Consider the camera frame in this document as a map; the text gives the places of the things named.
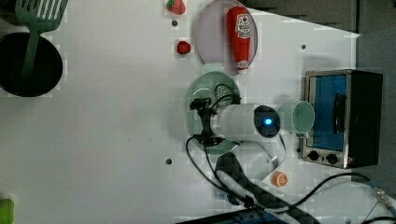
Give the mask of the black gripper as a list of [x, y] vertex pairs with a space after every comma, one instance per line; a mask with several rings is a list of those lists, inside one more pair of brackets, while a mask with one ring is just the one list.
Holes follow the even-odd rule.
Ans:
[[193, 138], [197, 140], [204, 147], [213, 147], [220, 144], [223, 139], [216, 137], [210, 125], [211, 110], [210, 110], [211, 99], [210, 98], [195, 98], [190, 103], [191, 110], [199, 110], [199, 116], [202, 121], [203, 130], [201, 134], [195, 134]]

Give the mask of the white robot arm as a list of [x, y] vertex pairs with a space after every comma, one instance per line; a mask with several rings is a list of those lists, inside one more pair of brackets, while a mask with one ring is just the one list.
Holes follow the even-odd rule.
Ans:
[[240, 104], [216, 108], [209, 98], [196, 98], [190, 110], [197, 113], [203, 129], [192, 138], [205, 149], [231, 142], [211, 166], [215, 186], [234, 196], [246, 207], [258, 206], [276, 214], [286, 214], [300, 224], [319, 221], [298, 206], [285, 202], [260, 183], [286, 159], [280, 135], [281, 119], [268, 105]]

